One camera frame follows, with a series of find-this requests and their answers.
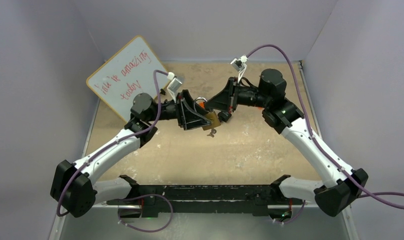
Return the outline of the orange padlock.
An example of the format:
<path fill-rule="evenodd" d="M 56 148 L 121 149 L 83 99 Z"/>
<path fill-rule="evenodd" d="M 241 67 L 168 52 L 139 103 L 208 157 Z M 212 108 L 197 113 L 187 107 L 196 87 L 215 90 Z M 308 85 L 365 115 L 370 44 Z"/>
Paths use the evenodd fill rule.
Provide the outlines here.
<path fill-rule="evenodd" d="M 204 108 L 205 108 L 205 102 L 199 102 L 199 103 L 198 103 L 198 106 L 200 106 L 201 108 L 204 109 Z"/>

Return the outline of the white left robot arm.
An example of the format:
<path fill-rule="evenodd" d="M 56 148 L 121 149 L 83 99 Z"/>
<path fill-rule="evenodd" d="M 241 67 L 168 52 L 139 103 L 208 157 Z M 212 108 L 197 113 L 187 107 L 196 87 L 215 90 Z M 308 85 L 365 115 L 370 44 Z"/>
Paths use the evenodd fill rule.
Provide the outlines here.
<path fill-rule="evenodd" d="M 97 180 L 126 155 L 146 145 L 158 130 L 158 121 L 176 119 L 185 131 L 211 124 L 206 104 L 198 104 L 186 89 L 176 96 L 176 100 L 160 101 L 147 93 L 136 95 L 130 120 L 115 137 L 75 162 L 64 160 L 57 165 L 50 192 L 58 203 L 57 216 L 78 218 L 85 214 L 101 194 L 94 189 Z"/>

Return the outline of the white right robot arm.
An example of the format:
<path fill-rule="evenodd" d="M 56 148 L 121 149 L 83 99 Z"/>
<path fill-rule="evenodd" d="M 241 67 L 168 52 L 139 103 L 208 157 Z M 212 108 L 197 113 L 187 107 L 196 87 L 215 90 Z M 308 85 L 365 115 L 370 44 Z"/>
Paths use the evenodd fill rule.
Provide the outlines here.
<path fill-rule="evenodd" d="M 260 107 L 264 121 L 292 143 L 320 176 L 320 181 L 284 175 L 272 183 L 270 196 L 278 204 L 296 198 L 314 202 L 328 216 L 334 217 L 356 200 L 365 186 L 365 170 L 354 169 L 308 127 L 303 112 L 285 96 L 287 83 L 280 71 L 265 69 L 258 86 L 243 86 L 230 77 L 224 89 L 204 106 L 210 110 L 232 113 L 238 105 Z"/>

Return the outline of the small silver keys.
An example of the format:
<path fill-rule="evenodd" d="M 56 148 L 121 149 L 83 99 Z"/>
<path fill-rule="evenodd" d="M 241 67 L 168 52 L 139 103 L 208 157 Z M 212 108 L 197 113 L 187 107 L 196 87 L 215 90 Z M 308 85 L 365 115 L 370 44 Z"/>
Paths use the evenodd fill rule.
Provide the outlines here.
<path fill-rule="evenodd" d="M 214 138 L 216 133 L 217 133 L 217 130 L 214 129 L 214 128 L 212 128 L 212 129 L 210 130 L 210 132 L 207 134 L 207 136 Z"/>

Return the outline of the brass padlock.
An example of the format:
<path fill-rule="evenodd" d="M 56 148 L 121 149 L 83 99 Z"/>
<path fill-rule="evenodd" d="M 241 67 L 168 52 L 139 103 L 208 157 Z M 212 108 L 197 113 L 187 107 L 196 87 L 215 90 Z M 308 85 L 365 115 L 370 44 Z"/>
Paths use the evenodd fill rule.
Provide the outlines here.
<path fill-rule="evenodd" d="M 205 102 L 205 108 L 201 108 L 200 106 L 198 106 L 198 103 L 200 102 Z M 217 127 L 221 126 L 221 122 L 218 119 L 218 115 L 215 112 L 215 110 L 213 110 L 212 108 L 209 108 L 206 105 L 207 99 L 204 97 L 198 97 L 193 101 L 194 104 L 194 109 L 203 109 L 204 110 L 204 114 L 203 116 L 208 119 L 210 121 L 210 124 L 208 126 L 203 126 L 202 129 L 204 131 L 207 130 L 211 130 L 211 129 L 216 129 Z"/>

